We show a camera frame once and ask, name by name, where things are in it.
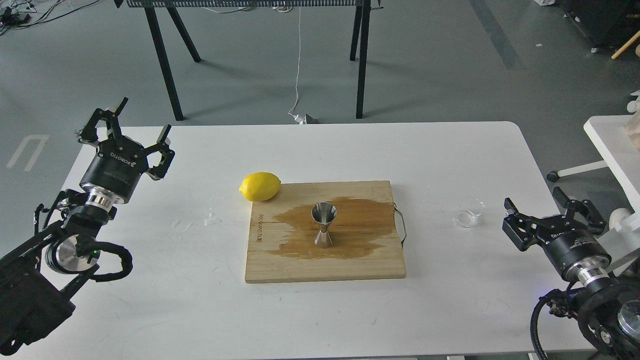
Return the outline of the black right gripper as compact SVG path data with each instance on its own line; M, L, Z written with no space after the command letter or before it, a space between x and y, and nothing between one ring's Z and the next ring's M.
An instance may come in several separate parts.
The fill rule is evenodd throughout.
M540 245L563 281L596 283L608 278L611 256L594 237L606 227L600 212L592 201L571 199L558 186L551 195L566 210L565 215L536 218L522 214L509 197L505 198L503 232L521 252ZM576 213L586 225L574 219Z

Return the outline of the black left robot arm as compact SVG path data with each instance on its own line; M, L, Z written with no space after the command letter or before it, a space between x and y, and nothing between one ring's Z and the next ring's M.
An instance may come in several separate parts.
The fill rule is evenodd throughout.
M116 110L96 109L78 132L95 155L80 191L60 191L50 207L34 212L34 235L0 262L1 353L47 337L74 312L71 299L87 281L116 281L130 275L133 258L123 246L98 241L100 229L126 204L143 174L166 176L175 153L165 125L157 142L143 146L122 134Z

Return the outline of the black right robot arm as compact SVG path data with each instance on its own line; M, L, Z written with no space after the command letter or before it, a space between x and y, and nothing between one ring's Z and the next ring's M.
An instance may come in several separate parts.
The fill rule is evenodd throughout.
M502 230L519 251L537 245L544 251L563 281L565 290L553 289L541 296L530 319L535 354L546 360L538 335L538 319L544 306L551 315L576 320L583 337L601 354L617 360L637 360L639 344L639 283L610 275L611 256L595 236L605 229L593 203L571 199L560 187L553 198L565 213L537 218L520 212L510 198Z

